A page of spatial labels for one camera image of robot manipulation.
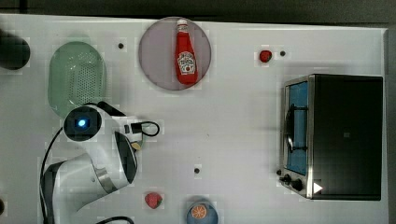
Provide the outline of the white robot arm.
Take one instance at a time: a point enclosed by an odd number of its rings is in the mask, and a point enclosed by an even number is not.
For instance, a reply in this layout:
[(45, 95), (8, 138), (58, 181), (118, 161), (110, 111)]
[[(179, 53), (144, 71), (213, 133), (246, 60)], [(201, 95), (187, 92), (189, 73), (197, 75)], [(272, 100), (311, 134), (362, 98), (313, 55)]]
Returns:
[(130, 185), (137, 172), (132, 144), (143, 140), (141, 121), (105, 102), (71, 110), (59, 135), (67, 149), (84, 152), (40, 175), (44, 224), (72, 224), (82, 207)]

